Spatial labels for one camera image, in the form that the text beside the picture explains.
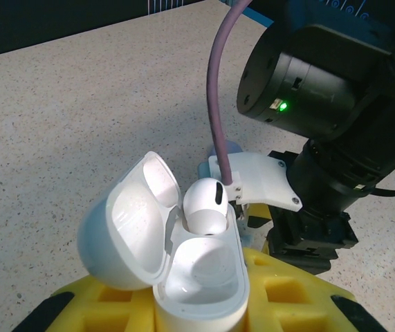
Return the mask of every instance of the dark wall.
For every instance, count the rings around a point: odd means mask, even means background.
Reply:
[[[201,0],[0,0],[0,53]]]

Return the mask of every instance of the table surface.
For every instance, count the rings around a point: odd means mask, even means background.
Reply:
[[[76,232],[90,202],[147,151],[182,190],[211,144],[205,71],[228,7],[217,0],[0,55],[0,331],[86,274]],[[221,64],[229,139],[268,153],[305,139],[237,113],[241,73],[264,28],[242,17]],[[395,189],[395,172],[383,187]],[[395,331],[395,199],[349,208],[360,239],[321,277]],[[267,229],[243,230],[263,244]]]

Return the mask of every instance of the case lid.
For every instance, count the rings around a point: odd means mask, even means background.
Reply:
[[[78,246],[86,269],[114,288],[161,282],[169,261],[165,227],[180,204],[171,170],[158,154],[147,153],[83,220]]]

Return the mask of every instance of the yellow foam holder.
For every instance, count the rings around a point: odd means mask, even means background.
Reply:
[[[250,297],[247,332],[356,332],[331,300],[353,295],[262,252],[244,248]],[[74,298],[57,316],[49,332],[155,332],[152,288],[121,291],[87,276],[59,289]]]

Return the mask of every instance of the green led light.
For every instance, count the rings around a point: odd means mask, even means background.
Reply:
[[[283,102],[280,104],[279,111],[283,112],[287,108],[288,108],[288,104]]]

